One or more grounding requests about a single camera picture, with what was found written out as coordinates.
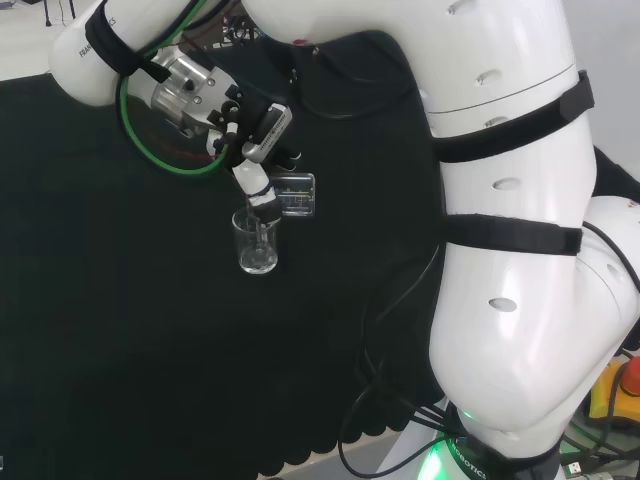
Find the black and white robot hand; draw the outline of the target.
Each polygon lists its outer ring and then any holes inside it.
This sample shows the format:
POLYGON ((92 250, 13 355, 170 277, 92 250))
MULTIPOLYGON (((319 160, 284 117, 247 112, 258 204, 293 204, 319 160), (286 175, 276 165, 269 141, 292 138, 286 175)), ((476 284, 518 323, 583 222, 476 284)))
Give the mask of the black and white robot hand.
POLYGON ((277 224, 283 216, 282 202, 263 166, 244 157, 237 158, 231 147, 225 147, 218 158, 240 189, 248 217, 264 227, 277 224))

